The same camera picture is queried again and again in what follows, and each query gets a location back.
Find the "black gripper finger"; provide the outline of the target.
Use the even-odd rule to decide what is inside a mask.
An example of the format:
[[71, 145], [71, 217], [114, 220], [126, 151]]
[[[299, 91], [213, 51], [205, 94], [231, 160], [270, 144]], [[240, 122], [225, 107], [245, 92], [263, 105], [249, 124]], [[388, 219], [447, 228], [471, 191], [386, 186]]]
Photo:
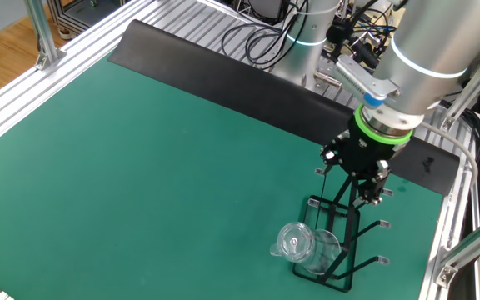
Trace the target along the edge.
[[325, 164], [323, 174], [326, 175], [334, 166], [343, 164], [343, 157], [340, 152], [347, 144], [349, 139], [349, 131], [346, 130], [338, 134], [330, 143], [323, 146], [320, 150], [320, 158]]
[[359, 176], [362, 180], [357, 188], [359, 198], [367, 204], [378, 205], [382, 201], [381, 194], [391, 172], [386, 160], [376, 161], [367, 167]]

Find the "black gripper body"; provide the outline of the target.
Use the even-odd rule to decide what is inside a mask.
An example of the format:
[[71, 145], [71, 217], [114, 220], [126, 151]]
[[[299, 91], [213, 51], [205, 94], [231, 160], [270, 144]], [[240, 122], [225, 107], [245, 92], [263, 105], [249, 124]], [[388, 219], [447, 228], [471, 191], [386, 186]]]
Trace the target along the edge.
[[359, 179], [389, 174], [389, 161], [405, 147], [405, 138], [383, 136], [360, 117], [348, 121], [348, 131], [340, 151], [342, 168]]

